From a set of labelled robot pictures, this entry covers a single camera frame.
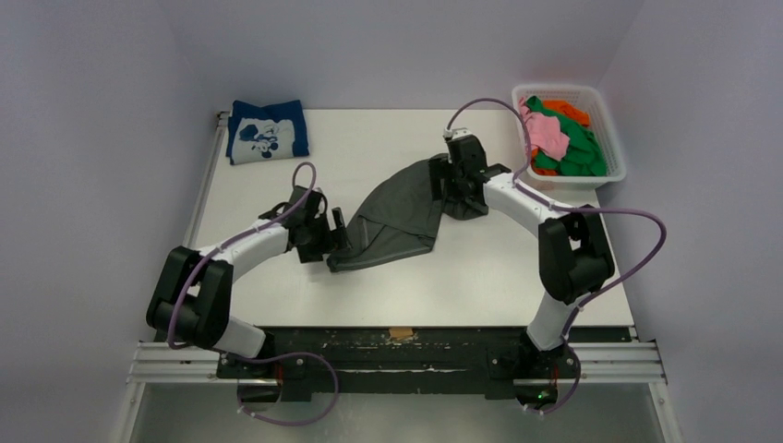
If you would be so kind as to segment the dark grey t-shirt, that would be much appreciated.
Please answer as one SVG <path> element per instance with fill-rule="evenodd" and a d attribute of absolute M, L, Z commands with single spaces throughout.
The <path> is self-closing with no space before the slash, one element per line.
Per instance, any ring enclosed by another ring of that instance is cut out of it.
<path fill-rule="evenodd" d="M 488 211 L 454 199 L 435 200 L 429 160 L 414 162 L 365 198 L 346 226 L 350 248 L 331 254 L 327 265 L 336 273 L 427 254 L 434 248 L 443 214 L 469 221 Z"/>

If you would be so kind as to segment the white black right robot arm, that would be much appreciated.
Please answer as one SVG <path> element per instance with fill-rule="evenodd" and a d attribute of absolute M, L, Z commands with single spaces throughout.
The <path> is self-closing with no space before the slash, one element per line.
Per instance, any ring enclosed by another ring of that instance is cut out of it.
<path fill-rule="evenodd" d="M 467 221 L 497 210 L 536 237 L 545 292 L 518 362 L 525 373 L 539 376 L 553 366 L 553 350 L 566 342 L 579 302 L 615 273 L 602 219 L 591 206 L 564 205 L 520 183 L 508 167 L 489 165 L 471 131 L 446 130 L 443 138 L 448 151 L 428 168 L 432 196 L 444 212 Z"/>

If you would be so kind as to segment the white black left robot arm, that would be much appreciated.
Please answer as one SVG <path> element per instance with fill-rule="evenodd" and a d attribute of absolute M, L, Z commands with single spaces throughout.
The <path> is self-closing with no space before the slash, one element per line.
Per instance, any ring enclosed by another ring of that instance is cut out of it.
<path fill-rule="evenodd" d="M 267 376 L 275 352 L 267 333 L 231 316 L 233 286 L 263 262 L 295 251 L 302 263 L 349 249 L 339 207 L 318 189 L 295 186 L 290 198 L 262 213 L 244 231 L 215 245 L 174 248 L 146 312 L 147 324 L 174 347 L 194 345 L 239 356 L 252 377 Z"/>

